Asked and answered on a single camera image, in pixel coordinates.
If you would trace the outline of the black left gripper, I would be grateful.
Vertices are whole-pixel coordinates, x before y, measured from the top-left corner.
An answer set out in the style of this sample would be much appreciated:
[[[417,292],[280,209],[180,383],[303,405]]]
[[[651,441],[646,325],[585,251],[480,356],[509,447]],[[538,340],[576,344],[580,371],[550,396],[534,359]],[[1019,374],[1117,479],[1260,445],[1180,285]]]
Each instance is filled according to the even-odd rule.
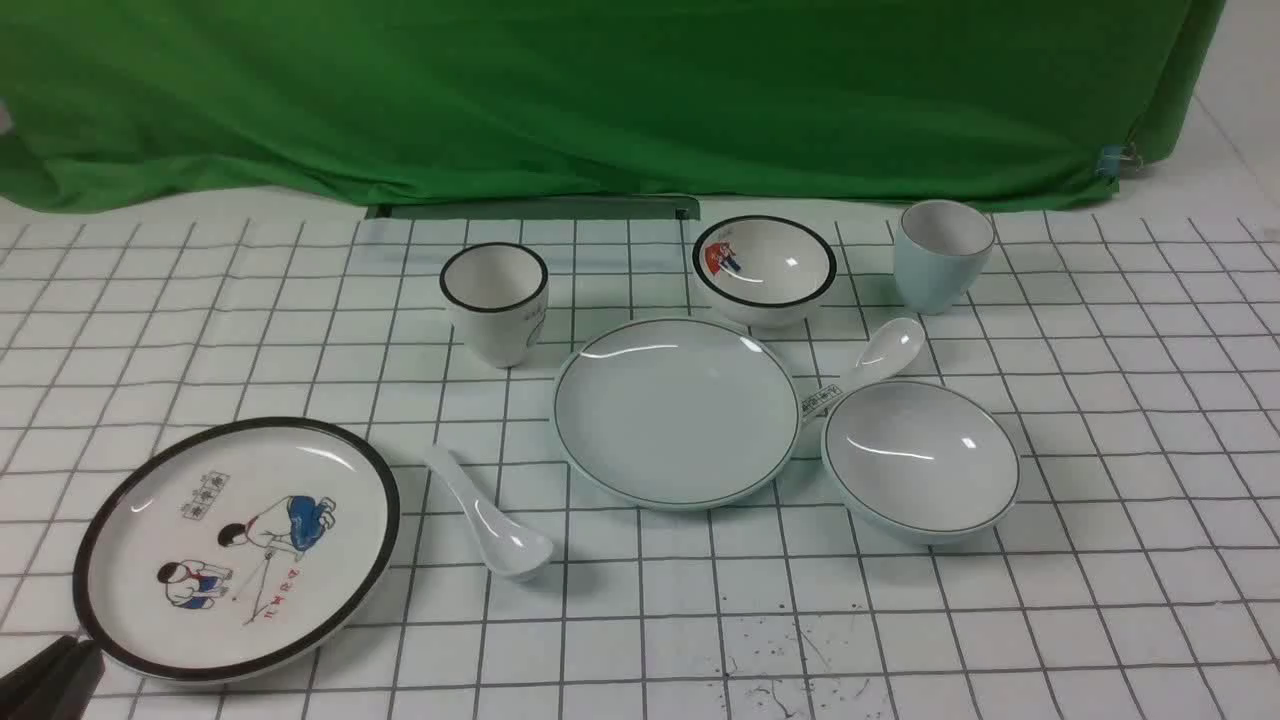
[[[3,719],[81,719],[104,675],[93,641],[63,635],[1,679]]]

